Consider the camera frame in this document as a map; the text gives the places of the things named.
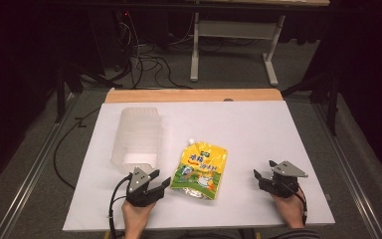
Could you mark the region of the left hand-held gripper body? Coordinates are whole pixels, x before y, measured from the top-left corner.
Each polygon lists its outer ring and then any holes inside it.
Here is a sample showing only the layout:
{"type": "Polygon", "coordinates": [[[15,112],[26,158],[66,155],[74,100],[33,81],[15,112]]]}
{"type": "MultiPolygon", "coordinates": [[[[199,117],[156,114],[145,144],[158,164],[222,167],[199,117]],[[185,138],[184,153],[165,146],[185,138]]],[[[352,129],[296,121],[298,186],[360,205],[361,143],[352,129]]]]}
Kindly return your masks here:
{"type": "Polygon", "coordinates": [[[149,174],[136,167],[126,188],[126,201],[135,207],[145,207],[164,197],[164,191],[158,190],[158,186],[149,189],[149,174]]]}

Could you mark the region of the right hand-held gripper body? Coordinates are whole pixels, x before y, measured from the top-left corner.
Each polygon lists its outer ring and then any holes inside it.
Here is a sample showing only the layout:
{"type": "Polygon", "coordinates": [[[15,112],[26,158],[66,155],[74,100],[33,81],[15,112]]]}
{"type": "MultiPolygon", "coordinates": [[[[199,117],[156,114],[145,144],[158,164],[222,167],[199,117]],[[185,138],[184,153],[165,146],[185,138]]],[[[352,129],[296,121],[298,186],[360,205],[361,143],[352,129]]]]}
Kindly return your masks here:
{"type": "Polygon", "coordinates": [[[273,175],[270,178],[263,177],[264,180],[259,182],[259,187],[261,190],[281,198],[295,195],[299,187],[297,179],[308,177],[306,172],[287,160],[271,167],[271,170],[273,175]]]}

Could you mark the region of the yellow spouted sauce pouch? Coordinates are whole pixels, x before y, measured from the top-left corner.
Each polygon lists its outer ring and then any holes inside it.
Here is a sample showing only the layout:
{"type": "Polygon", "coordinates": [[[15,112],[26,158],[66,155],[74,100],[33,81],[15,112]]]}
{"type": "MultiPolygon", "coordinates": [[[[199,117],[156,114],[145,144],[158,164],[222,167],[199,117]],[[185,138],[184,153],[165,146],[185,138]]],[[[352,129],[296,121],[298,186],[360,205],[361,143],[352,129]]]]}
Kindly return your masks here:
{"type": "Polygon", "coordinates": [[[174,172],[171,188],[191,197],[214,200],[226,167],[228,150],[204,141],[189,140],[174,172]]]}

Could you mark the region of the translucent plastic container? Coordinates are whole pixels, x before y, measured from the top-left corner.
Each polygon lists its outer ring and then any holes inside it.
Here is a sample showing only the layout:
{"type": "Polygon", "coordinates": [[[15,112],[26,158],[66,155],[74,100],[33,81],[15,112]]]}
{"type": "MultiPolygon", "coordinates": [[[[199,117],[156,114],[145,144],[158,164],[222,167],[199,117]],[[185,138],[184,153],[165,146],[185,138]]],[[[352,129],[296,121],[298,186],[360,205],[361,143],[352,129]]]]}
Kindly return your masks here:
{"type": "Polygon", "coordinates": [[[123,173],[139,167],[146,173],[156,168],[162,135],[157,108],[121,111],[110,161],[123,173]]]}

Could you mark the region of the person's left hand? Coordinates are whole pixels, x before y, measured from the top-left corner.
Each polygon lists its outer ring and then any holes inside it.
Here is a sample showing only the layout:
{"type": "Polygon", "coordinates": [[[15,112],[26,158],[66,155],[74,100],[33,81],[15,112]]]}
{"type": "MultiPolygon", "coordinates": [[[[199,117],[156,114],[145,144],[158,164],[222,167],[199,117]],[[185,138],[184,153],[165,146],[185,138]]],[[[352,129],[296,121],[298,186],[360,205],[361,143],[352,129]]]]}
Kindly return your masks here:
{"type": "Polygon", "coordinates": [[[125,231],[143,231],[154,206],[155,203],[151,203],[145,207],[135,207],[128,201],[124,201],[121,210],[125,231]]]}

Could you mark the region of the person's right hand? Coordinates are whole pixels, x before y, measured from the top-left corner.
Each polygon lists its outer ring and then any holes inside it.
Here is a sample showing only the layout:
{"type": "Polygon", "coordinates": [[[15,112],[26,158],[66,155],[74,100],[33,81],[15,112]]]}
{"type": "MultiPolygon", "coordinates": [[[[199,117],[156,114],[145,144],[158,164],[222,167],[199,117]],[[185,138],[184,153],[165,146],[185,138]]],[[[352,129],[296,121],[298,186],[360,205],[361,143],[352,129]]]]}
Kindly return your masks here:
{"type": "Polygon", "coordinates": [[[272,195],[272,199],[276,204],[280,216],[291,229],[301,229],[304,227],[302,221],[303,202],[301,201],[303,198],[304,195],[301,190],[297,192],[297,195],[293,195],[289,198],[272,195]]]}

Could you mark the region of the white board on table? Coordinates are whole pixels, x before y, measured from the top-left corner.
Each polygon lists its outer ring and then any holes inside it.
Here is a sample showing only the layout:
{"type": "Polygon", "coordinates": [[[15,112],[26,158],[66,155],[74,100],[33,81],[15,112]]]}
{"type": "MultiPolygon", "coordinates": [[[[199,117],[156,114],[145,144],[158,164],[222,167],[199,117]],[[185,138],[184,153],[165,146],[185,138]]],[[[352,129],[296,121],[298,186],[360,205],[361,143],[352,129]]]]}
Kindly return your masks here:
{"type": "MultiPolygon", "coordinates": [[[[150,215],[150,229],[256,227],[281,224],[271,197],[260,190],[253,169],[269,176],[269,160],[287,160],[308,174],[300,180],[310,225],[334,221],[317,176],[284,101],[156,103],[162,118],[160,184],[174,173],[190,139],[228,150],[226,168],[214,200],[166,189],[150,215]]],[[[123,104],[104,104],[64,225],[67,231],[102,231],[123,218],[112,195],[123,195],[124,177],[109,160],[123,104]]]]}

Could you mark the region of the black metal stand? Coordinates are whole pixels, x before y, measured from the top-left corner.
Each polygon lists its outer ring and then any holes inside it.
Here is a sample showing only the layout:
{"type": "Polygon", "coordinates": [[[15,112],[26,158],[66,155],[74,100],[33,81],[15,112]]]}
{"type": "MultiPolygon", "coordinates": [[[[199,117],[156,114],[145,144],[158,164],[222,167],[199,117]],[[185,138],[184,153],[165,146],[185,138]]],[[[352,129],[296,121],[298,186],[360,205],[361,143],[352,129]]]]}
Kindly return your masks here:
{"type": "Polygon", "coordinates": [[[312,103],[320,104],[328,102],[326,125],[332,135],[336,135],[335,118],[337,113],[338,78],[332,73],[321,73],[318,76],[303,80],[283,91],[281,95],[285,98],[295,92],[311,89],[309,99],[312,103]]]}
{"type": "Polygon", "coordinates": [[[81,93],[83,85],[80,74],[74,64],[61,62],[57,69],[56,93],[57,93],[57,118],[56,122],[61,122],[66,113],[66,88],[72,93],[81,93]]]}

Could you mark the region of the aluminium floor rail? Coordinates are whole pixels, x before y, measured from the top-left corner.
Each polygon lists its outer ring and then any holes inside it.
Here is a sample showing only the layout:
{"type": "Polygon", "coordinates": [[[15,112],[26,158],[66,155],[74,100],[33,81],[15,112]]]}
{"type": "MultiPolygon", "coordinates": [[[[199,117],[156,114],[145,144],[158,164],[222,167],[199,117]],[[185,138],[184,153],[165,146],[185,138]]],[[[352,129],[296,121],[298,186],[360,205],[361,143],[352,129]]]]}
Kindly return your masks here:
{"type": "Polygon", "coordinates": [[[39,152],[34,157],[34,161],[29,167],[29,171],[26,173],[22,183],[17,188],[17,193],[12,198],[11,204],[8,206],[6,213],[0,220],[0,239],[9,238],[47,164],[47,157],[55,144],[61,128],[63,127],[68,114],[76,105],[79,97],[79,94],[69,93],[68,97],[64,100],[67,107],[66,111],[62,113],[61,117],[57,117],[53,120],[52,128],[48,131],[45,140],[41,144],[39,152]]]}
{"type": "Polygon", "coordinates": [[[338,161],[338,168],[343,174],[343,178],[356,205],[356,208],[366,226],[371,239],[382,239],[382,226],[373,210],[372,204],[362,189],[356,175],[351,168],[343,148],[336,135],[333,135],[326,121],[326,114],[319,104],[312,105],[313,110],[320,120],[320,123],[329,138],[338,161]]]}

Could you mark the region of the white metal desk frame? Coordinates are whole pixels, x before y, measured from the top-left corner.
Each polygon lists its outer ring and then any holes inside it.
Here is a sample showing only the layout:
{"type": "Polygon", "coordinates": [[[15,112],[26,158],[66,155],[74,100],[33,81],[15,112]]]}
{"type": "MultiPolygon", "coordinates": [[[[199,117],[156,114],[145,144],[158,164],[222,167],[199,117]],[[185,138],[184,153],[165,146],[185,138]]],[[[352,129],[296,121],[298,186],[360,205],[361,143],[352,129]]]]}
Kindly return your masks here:
{"type": "Polygon", "coordinates": [[[284,26],[286,16],[280,15],[275,23],[252,23],[220,20],[201,20],[199,14],[194,14],[193,51],[191,56],[190,81],[197,82],[199,78],[199,38],[219,37],[250,40],[270,40],[270,49],[262,53],[270,85],[279,84],[272,58],[284,26]]]}

